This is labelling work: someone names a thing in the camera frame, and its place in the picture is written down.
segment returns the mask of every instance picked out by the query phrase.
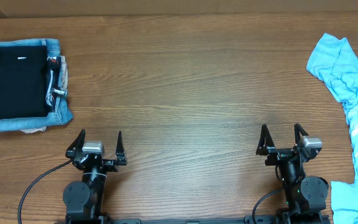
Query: folded clothes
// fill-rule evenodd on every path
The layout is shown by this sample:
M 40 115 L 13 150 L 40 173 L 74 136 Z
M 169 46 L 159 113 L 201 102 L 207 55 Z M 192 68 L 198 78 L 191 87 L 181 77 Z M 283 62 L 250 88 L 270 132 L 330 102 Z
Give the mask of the folded clothes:
M 45 117 L 46 46 L 0 47 L 0 119 Z
M 60 57 L 60 44 L 56 39 L 28 39 L 17 40 L 13 42 L 0 42 L 0 47 L 11 46 L 40 46 L 47 47 L 47 55 L 49 59 L 56 60 Z M 49 76 L 53 78 L 53 71 L 49 71 Z M 64 80 L 66 72 L 60 69 L 58 74 L 57 87 L 62 88 L 62 80 Z M 53 87 L 48 86 L 45 100 L 53 99 L 53 111 L 49 112 L 46 117 L 31 117 L 31 118 L 10 118 L 0 119 L 0 132 L 2 131 L 18 131 L 23 129 L 41 129 L 45 126 L 63 125 L 67 124 L 73 119 L 73 114 L 68 109 L 65 97 L 61 95 L 52 95 Z
M 358 59 L 346 38 L 324 34 L 311 54 L 307 71 L 323 81 L 342 103 L 353 147 L 354 183 L 331 182 L 334 223 L 358 223 Z
M 61 61 L 62 61 L 62 66 L 61 66 L 61 73 L 62 75 L 60 76 L 59 79 L 59 83 L 58 85 L 62 86 L 62 89 L 67 89 L 67 85 L 68 85 L 68 69 L 67 69 L 67 64 L 66 64 L 66 57 L 65 56 L 60 56 Z M 37 131 L 46 131 L 47 127 L 46 126 L 42 126 L 41 128 L 32 128 L 32 129 L 22 129 L 21 131 L 27 134 L 30 133 L 35 133 Z

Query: folded black garment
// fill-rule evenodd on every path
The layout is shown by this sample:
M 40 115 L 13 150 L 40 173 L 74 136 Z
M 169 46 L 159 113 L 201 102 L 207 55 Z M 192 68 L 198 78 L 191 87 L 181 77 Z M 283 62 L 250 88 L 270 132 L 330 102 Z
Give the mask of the folded black garment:
M 45 117 L 46 46 L 0 47 L 0 119 Z

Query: stack of clothes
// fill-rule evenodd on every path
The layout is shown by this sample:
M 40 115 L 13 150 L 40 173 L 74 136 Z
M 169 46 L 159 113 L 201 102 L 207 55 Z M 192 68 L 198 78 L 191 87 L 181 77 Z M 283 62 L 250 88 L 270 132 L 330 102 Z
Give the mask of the stack of clothes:
M 56 39 L 0 42 L 0 132 L 67 124 L 68 70 Z

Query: blue jeans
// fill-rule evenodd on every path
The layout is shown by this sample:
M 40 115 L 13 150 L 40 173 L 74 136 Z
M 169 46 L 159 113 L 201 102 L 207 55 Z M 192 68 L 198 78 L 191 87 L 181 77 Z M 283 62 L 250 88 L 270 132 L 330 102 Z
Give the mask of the blue jeans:
M 12 42 L 0 42 L 0 47 L 10 46 L 40 46 L 46 45 L 49 57 L 60 56 L 60 43 L 56 39 L 27 39 Z M 61 77 L 63 70 L 60 69 L 58 87 L 62 87 Z M 73 119 L 73 114 L 68 109 L 65 98 L 56 97 L 54 110 L 46 117 L 39 118 L 11 118 L 0 119 L 1 131 L 18 131 L 21 129 L 41 128 L 43 126 L 63 125 Z

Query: wooden table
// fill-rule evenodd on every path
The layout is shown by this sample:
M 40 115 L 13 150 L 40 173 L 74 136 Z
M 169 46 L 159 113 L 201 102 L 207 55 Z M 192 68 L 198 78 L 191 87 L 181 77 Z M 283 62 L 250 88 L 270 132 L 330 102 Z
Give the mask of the wooden table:
M 305 69 L 324 32 L 347 37 L 358 56 L 358 12 L 0 19 L 0 41 L 60 39 L 75 116 L 44 133 L 0 133 L 0 223 L 17 223 L 24 190 L 66 161 L 82 128 L 108 157 L 123 133 L 129 163 L 109 174 L 104 196 L 114 218 L 250 214 L 280 186 L 255 155 L 263 123 L 278 147 L 293 145 L 301 123 L 324 142 L 306 173 L 353 183 L 342 106 Z M 63 220 L 63 189 L 80 179 L 73 166 L 42 179 L 25 200 L 24 223 Z M 284 201 L 268 198 L 257 213 Z

